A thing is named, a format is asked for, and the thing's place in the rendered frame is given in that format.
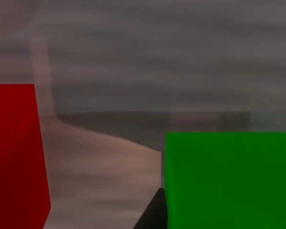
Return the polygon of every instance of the black object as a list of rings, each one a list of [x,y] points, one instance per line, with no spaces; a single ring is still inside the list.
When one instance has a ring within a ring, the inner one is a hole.
[[[167,207],[164,188],[158,189],[133,229],[167,229]]]

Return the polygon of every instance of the green block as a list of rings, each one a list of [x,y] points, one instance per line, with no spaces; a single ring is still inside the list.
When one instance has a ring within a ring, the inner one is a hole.
[[[167,133],[169,229],[286,229],[286,133]]]

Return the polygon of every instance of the green square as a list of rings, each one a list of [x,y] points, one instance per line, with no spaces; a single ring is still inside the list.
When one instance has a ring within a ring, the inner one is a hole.
[[[286,133],[167,133],[169,229],[286,229]]]

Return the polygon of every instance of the red block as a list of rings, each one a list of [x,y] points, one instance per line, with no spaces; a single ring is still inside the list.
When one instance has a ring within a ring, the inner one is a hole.
[[[0,229],[42,229],[50,211],[33,84],[0,84]]]

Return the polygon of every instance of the red object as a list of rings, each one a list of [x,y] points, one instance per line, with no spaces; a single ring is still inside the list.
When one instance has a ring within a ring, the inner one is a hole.
[[[50,196],[33,84],[0,84],[0,229],[42,229]]]

